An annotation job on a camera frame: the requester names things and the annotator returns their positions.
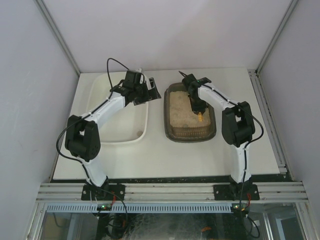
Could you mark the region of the yellow litter scoop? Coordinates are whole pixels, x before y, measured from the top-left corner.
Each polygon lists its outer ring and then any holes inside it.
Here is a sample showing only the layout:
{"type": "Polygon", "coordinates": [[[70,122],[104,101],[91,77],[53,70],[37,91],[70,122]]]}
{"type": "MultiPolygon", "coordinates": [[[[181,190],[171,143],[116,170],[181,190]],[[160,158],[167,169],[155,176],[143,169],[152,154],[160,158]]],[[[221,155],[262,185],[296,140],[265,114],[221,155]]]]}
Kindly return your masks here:
{"type": "Polygon", "coordinates": [[[203,114],[202,114],[201,112],[199,112],[199,113],[197,114],[197,116],[198,116],[198,121],[199,121],[199,122],[203,122],[203,120],[204,120],[203,114]]]}

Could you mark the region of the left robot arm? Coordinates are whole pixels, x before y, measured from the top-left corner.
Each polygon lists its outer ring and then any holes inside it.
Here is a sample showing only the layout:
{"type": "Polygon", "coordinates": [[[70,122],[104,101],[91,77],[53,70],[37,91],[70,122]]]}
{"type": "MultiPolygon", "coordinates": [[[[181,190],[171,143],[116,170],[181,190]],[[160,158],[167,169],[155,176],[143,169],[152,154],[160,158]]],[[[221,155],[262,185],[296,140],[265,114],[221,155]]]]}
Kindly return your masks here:
{"type": "Polygon", "coordinates": [[[107,98],[94,109],[80,116],[71,115],[65,129],[65,149],[72,160],[81,163],[87,181],[96,187],[107,181],[99,159],[100,128],[130,103],[137,106],[161,98],[155,79],[136,70],[127,70],[124,79],[109,91],[107,98]]]}

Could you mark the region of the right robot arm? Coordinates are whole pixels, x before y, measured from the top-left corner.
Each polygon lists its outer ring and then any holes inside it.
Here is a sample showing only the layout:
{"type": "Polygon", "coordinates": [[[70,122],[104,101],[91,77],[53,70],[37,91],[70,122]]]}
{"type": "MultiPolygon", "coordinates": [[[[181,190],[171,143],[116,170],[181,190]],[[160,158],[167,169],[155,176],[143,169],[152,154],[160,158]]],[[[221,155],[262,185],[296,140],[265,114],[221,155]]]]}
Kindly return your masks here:
{"type": "Polygon", "coordinates": [[[194,114],[203,114],[209,106],[221,110],[222,137],[231,146],[233,154],[230,177],[237,184],[248,181],[251,177],[248,173],[249,144],[256,131],[250,104],[231,100],[211,85],[212,81],[207,77],[196,79],[193,74],[179,73],[194,114]]]}

